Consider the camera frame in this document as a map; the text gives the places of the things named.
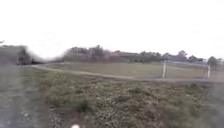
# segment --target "grass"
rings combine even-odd
[[[80,63],[55,64],[50,66],[63,70],[85,71],[92,73],[133,76],[139,78],[161,78],[162,63]],[[166,78],[203,78],[203,69],[167,65]]]
[[[121,81],[33,68],[23,74],[24,84],[39,90],[64,127],[198,128],[207,109],[205,85]]]

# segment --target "white goal post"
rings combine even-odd
[[[168,64],[174,64],[174,65],[185,65],[185,66],[192,66],[192,67],[201,67],[202,70],[207,70],[206,74],[204,74],[203,78],[210,78],[211,75],[211,67],[207,64],[197,64],[197,63],[187,63],[187,62],[176,62],[176,61],[167,61],[165,60],[163,62],[163,71],[162,71],[162,78],[166,78],[167,75],[167,66]]]

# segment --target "sky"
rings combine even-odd
[[[224,58],[223,0],[0,0],[0,40],[51,58],[70,47]]]

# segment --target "treeline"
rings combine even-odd
[[[209,64],[211,66],[223,65],[222,59],[210,57],[208,60],[196,56],[187,57],[187,53],[181,50],[177,55],[169,53],[160,54],[158,52],[131,53],[123,51],[109,51],[100,45],[91,48],[73,47],[65,52],[63,57],[50,62],[81,61],[81,62],[162,62],[164,60],[190,62],[198,64]],[[25,46],[1,46],[0,62],[10,61],[14,64],[40,64],[45,63],[41,58],[30,54]]]
[[[69,49],[63,57],[64,61],[87,61],[87,62],[161,62],[164,60],[198,63],[198,64],[209,64],[212,66],[218,65],[222,62],[222,59],[216,59],[210,57],[208,61],[204,58],[198,58],[194,55],[187,57],[187,53],[184,50],[178,52],[177,55],[169,53],[160,54],[159,52],[146,52],[141,53],[130,53],[123,51],[109,51],[103,49],[97,45],[92,48],[73,47]]]

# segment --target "goal post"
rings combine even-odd
[[[167,61],[163,62],[162,78],[210,78],[211,67],[207,64]]]

